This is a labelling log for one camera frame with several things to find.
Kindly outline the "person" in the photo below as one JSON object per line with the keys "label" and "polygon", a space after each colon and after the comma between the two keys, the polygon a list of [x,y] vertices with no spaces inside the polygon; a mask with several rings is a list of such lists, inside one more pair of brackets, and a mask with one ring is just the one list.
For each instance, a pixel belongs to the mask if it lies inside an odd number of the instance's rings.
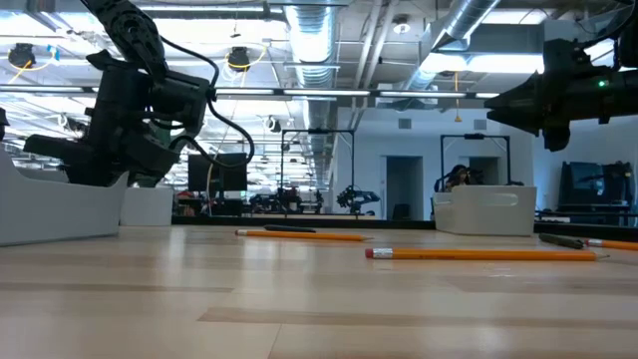
{"label": "person", "polygon": [[440,177],[434,184],[434,192],[449,192],[459,185],[483,184],[483,173],[464,165],[456,165],[447,174]]}

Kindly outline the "black background monitor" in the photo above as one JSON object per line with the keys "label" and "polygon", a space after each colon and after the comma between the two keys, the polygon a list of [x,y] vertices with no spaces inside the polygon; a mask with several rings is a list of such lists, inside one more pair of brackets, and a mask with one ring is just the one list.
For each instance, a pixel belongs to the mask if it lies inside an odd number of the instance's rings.
{"label": "black background monitor", "polygon": [[188,189],[190,191],[247,190],[246,153],[219,154],[218,162],[230,165],[230,169],[214,165],[202,155],[189,155],[187,160]]}

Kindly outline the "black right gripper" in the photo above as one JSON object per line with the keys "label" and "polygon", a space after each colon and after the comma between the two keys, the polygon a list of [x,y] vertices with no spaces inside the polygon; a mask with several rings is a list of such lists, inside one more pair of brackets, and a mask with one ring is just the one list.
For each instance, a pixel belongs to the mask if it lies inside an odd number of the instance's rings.
{"label": "black right gripper", "polygon": [[542,125],[530,115],[497,110],[531,106],[541,80],[540,74],[532,74],[512,89],[485,100],[483,106],[491,110],[486,114],[489,120],[535,136],[539,136],[541,130],[544,148],[559,152],[569,143],[572,121],[589,120],[598,116],[598,87],[595,78],[581,78],[562,89],[552,89],[541,107]]}

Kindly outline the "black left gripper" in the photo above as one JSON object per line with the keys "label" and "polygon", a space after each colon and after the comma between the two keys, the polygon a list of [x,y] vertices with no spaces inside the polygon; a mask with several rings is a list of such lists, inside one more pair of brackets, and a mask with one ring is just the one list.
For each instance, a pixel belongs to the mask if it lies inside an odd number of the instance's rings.
{"label": "black left gripper", "polygon": [[91,147],[87,141],[79,142],[61,160],[52,156],[62,156],[69,149],[68,141],[32,135],[26,139],[23,148],[27,156],[24,166],[29,169],[58,169],[63,166],[71,183],[93,186],[109,186],[122,174],[128,173],[128,186],[133,186],[137,183],[130,183],[130,162],[126,155],[133,136],[126,134],[116,137],[102,149]]}

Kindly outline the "black pen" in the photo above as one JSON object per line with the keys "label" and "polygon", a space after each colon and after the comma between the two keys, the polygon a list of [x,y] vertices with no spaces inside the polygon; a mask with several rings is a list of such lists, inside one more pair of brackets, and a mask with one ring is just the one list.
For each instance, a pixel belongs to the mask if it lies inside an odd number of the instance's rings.
{"label": "black pen", "polygon": [[582,249],[585,246],[585,243],[580,239],[562,236],[562,235],[540,233],[538,235],[538,238],[545,243],[572,248],[572,249]]}
{"label": "black pen", "polygon": [[300,227],[300,226],[268,224],[268,225],[264,225],[263,227],[265,230],[268,230],[268,231],[311,232],[311,233],[316,232],[316,229],[314,228]]}

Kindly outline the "narrow silver ceiling duct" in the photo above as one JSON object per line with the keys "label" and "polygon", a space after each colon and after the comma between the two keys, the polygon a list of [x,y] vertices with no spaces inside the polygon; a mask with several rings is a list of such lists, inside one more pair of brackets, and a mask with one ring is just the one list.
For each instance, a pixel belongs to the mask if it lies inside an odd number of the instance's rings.
{"label": "narrow silver ceiling duct", "polygon": [[420,40],[419,60],[402,84],[404,91],[424,91],[435,76],[451,64],[446,52],[460,53],[471,44],[471,35],[500,0],[453,0],[450,11],[427,25]]}

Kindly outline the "wide ribbed silver duct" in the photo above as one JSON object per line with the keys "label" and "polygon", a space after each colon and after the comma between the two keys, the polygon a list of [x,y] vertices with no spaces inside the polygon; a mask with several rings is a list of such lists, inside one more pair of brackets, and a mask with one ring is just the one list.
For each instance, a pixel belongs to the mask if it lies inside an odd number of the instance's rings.
{"label": "wide ribbed silver duct", "polygon": [[334,7],[318,5],[285,6],[289,41],[299,86],[302,89],[328,89],[334,86],[335,70],[328,67],[336,56]]}

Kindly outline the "grey plastic bin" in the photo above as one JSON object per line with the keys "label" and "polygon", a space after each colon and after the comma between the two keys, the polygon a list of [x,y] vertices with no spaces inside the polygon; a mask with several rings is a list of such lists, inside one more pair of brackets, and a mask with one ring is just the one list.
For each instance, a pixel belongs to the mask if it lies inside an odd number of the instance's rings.
{"label": "grey plastic bin", "polygon": [[535,186],[459,185],[434,195],[434,221],[453,234],[531,236],[535,201]]}
{"label": "grey plastic bin", "polygon": [[0,246],[116,234],[128,176],[106,187],[32,179],[0,150]]}

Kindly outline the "bright ceiling light panel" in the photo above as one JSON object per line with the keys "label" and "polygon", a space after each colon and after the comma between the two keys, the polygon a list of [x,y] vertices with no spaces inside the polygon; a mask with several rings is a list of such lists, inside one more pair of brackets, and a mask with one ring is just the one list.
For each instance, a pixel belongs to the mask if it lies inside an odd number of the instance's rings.
{"label": "bright ceiling light panel", "polygon": [[495,74],[542,74],[543,59],[538,54],[451,55],[430,54],[419,69],[427,73],[475,72]]}

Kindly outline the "black table frame rail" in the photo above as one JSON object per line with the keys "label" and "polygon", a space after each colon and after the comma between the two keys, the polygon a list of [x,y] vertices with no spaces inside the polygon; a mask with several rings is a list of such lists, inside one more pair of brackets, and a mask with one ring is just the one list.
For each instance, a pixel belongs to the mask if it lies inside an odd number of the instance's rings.
{"label": "black table frame rail", "polygon": [[[237,217],[237,216],[180,216],[171,218],[174,225],[221,225],[263,226],[267,224],[313,228],[365,228],[365,229],[410,229],[435,230],[434,221],[423,220],[379,220],[379,219],[334,219],[328,216],[315,218],[282,217]],[[534,233],[549,233],[564,236],[595,238],[638,243],[638,227],[622,227],[594,224],[572,224],[558,222],[536,222]]]}

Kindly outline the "white plant pot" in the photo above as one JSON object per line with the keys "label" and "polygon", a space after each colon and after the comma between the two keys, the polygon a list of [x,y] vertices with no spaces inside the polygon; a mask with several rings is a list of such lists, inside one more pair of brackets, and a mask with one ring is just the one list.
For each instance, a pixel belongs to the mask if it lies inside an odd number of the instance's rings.
{"label": "white plant pot", "polygon": [[173,190],[169,187],[130,187],[125,191],[121,226],[169,226]]}

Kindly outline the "black display screen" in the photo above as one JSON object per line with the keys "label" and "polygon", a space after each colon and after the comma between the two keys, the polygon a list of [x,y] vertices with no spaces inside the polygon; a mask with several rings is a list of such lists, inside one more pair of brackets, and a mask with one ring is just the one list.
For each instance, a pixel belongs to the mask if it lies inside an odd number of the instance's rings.
{"label": "black display screen", "polygon": [[630,163],[563,162],[558,205],[631,205]]}

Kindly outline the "black metal frame stand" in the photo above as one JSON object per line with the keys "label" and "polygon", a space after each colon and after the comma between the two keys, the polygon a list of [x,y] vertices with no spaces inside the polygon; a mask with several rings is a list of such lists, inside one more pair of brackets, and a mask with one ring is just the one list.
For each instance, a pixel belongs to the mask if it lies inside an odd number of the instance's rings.
{"label": "black metal frame stand", "polygon": [[[498,145],[501,147],[502,150],[504,150],[505,152],[505,162],[506,162],[506,184],[513,184],[512,181],[512,177],[511,177],[511,139],[510,136],[503,136],[503,135],[485,135],[485,134],[481,134],[481,133],[473,133],[473,134],[463,134],[463,135],[440,135],[440,170],[441,170],[441,175],[440,175],[440,180],[443,180],[443,178],[447,175],[449,175],[449,173],[445,172],[446,166],[445,166],[445,145],[446,145],[446,139],[450,138],[450,139],[463,139],[465,141],[484,141],[486,139],[491,140],[494,144]],[[499,140],[503,140],[504,141],[504,146],[502,147],[499,142],[497,141],[497,139]]]}

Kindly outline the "yellow pencil with eraser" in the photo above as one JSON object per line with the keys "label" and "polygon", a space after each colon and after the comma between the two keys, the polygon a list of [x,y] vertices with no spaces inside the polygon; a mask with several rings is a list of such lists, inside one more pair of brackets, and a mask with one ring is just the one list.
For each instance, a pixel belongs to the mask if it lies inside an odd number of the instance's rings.
{"label": "yellow pencil with eraser", "polygon": [[592,251],[366,248],[369,259],[596,261],[607,255]]}
{"label": "yellow pencil with eraser", "polygon": [[249,230],[249,229],[238,229],[235,231],[235,234],[238,236],[250,236],[250,237],[295,238],[295,239],[338,240],[338,241],[364,241],[367,239],[371,239],[371,237],[369,236],[364,236],[359,234],[269,231],[269,230]]}
{"label": "yellow pencil with eraser", "polygon": [[605,240],[605,239],[586,239],[585,244],[587,246],[638,251],[638,243],[634,243],[634,242],[614,241],[614,240]]}

